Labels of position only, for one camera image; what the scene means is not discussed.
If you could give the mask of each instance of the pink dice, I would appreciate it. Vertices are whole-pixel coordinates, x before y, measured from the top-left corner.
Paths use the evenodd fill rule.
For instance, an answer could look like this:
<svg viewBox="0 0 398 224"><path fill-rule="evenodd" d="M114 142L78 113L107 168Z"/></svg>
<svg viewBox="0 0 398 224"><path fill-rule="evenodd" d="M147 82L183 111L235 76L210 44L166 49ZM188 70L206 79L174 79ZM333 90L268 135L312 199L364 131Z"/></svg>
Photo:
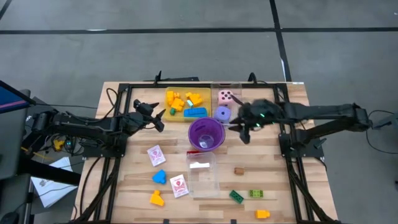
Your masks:
<svg viewBox="0 0 398 224"><path fill-rule="evenodd" d="M220 90L218 92L218 105L220 106L231 106L234 100L231 97L231 90Z"/></svg>

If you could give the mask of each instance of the purple cup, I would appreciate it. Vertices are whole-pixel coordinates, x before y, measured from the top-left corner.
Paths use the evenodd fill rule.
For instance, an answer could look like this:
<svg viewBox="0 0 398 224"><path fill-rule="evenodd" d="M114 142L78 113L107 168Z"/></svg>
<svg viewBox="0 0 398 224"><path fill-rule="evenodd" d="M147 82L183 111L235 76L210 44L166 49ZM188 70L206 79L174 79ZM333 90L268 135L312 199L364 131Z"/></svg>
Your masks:
<svg viewBox="0 0 398 224"><path fill-rule="evenodd" d="M220 146L225 140L223 125L214 118L199 118L188 130L191 145L202 152L210 152Z"/></svg>

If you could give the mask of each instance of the white card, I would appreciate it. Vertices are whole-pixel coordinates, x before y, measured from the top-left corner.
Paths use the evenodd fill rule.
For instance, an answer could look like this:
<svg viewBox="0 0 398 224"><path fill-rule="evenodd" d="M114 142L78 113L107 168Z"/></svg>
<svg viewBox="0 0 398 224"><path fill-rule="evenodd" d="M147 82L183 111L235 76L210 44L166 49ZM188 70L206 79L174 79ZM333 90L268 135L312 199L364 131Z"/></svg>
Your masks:
<svg viewBox="0 0 398 224"><path fill-rule="evenodd" d="M170 179L172 184L174 197L178 198L189 193L187 183L185 183L184 175L178 175Z"/></svg>
<svg viewBox="0 0 398 224"><path fill-rule="evenodd" d="M164 157L163 152L160 149L159 145L148 149L147 152L153 166L157 166L163 162L166 162L166 158Z"/></svg>

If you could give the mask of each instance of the monitor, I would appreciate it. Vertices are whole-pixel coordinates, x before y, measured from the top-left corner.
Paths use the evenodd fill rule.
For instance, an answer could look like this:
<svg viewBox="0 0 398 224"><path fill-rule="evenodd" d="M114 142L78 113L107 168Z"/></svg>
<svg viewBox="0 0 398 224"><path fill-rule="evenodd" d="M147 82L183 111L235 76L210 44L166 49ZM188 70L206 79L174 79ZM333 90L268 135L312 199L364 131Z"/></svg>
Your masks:
<svg viewBox="0 0 398 224"><path fill-rule="evenodd" d="M0 81L0 114L27 108L30 105L35 105L35 101Z"/></svg>

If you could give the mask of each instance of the wooden tabletop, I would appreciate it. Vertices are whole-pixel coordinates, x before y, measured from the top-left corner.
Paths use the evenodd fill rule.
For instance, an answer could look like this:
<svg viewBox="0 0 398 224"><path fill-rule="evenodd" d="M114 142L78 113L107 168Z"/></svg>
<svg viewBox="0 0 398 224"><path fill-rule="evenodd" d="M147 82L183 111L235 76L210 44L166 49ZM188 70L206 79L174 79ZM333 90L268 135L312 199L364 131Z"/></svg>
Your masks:
<svg viewBox="0 0 398 224"><path fill-rule="evenodd" d="M103 117L111 109L105 89L117 90L118 85L119 82L104 83L97 118ZM308 105L307 93L302 83L288 83L287 86L291 102ZM132 100L139 99L146 103L159 102L160 105L156 107L154 114L163 109L164 98L164 88L135 88L131 96ZM243 101L252 101L257 98L274 101L272 90L258 88L242 89L242 98ZM295 223L289 178L277 139L280 133L278 125L266 126L258 132L251 132L251 143L248 145L241 142L238 133L226 129L225 142L214 151L220 182L220 196L192 198L185 195L174 198L169 179L180 174L184 175L185 180L188 179L186 152L193 150L187 136L190 124L166 121L164 123L165 128L162 133L158 133L155 129L145 129L129 138L126 155L121 161L119 170L112 223L162 223L165 218L171 223L229 223L231 219L237 219L238 223ZM305 126L311 128L313 123L308 122ZM152 166L146 151L155 145L160 146L166 158L166 162L157 167ZM88 159L83 168L75 201L78 210L81 187L94 160L95 158ZM89 176L83 200L83 211L98 192L103 161L104 159L101 159L95 165ZM312 158L304 158L303 163L310 193L326 214L337 219L324 166ZM235 167L244 167L244 175L235 175ZM167 173L166 185L155 184L152 181L152 176L160 169ZM264 198L250 198L248 192L251 189L263 190ZM154 190L160 190L161 197L165 201L164 207L149 202ZM229 193L232 190L244 197L241 205L230 199ZM303 218L305 218L307 216L301 194L299 197ZM108 193L103 201L102 219L105 217L107 203ZM266 220L257 220L254 216L256 210L269 210L271 217Z"/></svg>

